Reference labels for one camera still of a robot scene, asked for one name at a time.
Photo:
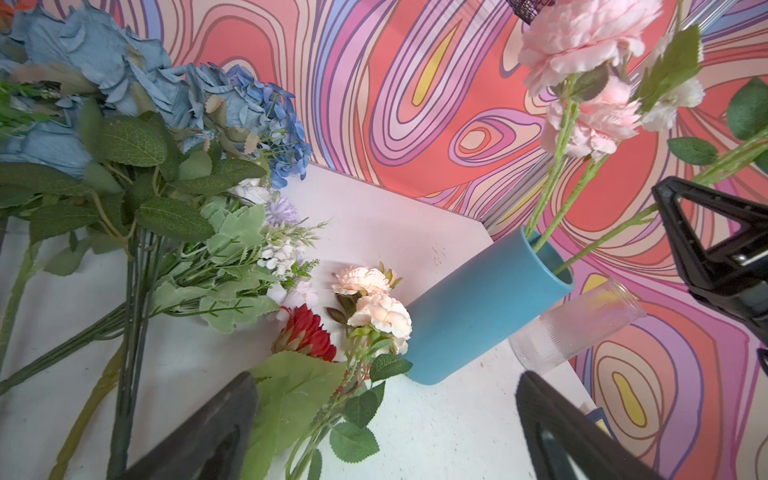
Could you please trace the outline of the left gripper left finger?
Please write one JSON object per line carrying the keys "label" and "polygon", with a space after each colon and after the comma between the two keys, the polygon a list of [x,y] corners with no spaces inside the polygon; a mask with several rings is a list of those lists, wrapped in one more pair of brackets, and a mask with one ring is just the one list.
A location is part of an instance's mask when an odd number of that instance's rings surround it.
{"label": "left gripper left finger", "polygon": [[256,383],[242,372],[118,477],[238,479],[257,412]]}

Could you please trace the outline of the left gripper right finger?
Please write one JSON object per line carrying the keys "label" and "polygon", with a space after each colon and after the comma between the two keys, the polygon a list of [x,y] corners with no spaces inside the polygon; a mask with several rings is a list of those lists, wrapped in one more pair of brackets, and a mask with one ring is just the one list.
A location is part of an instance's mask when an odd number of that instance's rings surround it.
{"label": "left gripper right finger", "polygon": [[537,373],[521,375],[516,405],[537,479],[659,477]]}

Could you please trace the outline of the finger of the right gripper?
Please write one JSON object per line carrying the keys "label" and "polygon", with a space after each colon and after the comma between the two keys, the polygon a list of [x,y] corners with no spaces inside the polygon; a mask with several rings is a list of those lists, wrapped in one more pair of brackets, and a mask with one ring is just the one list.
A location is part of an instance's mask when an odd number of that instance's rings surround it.
{"label": "finger of the right gripper", "polygon": [[[678,275],[691,296],[767,342],[767,207],[678,177],[652,188]],[[706,247],[685,216],[687,200],[735,221],[736,233]]]}

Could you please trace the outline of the pink rose stem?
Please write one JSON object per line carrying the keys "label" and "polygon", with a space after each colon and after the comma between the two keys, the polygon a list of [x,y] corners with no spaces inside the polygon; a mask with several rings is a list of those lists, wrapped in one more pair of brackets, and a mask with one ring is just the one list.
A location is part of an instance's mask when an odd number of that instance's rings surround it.
{"label": "pink rose stem", "polygon": [[553,1],[524,32],[524,84],[533,97],[555,96],[541,137],[553,164],[524,230],[533,250],[541,250],[558,225],[553,221],[544,233],[536,232],[567,162],[586,159],[595,172],[637,134],[639,103],[619,73],[645,52],[643,32],[661,13],[659,1]]}

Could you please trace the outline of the teal ceramic vase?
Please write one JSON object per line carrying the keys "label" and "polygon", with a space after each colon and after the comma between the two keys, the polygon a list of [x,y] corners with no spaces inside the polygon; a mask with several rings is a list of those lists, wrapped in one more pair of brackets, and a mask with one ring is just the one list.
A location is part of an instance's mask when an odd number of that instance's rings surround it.
{"label": "teal ceramic vase", "polygon": [[407,377],[436,385],[507,340],[574,288],[570,269],[522,229],[494,242],[407,305]]}

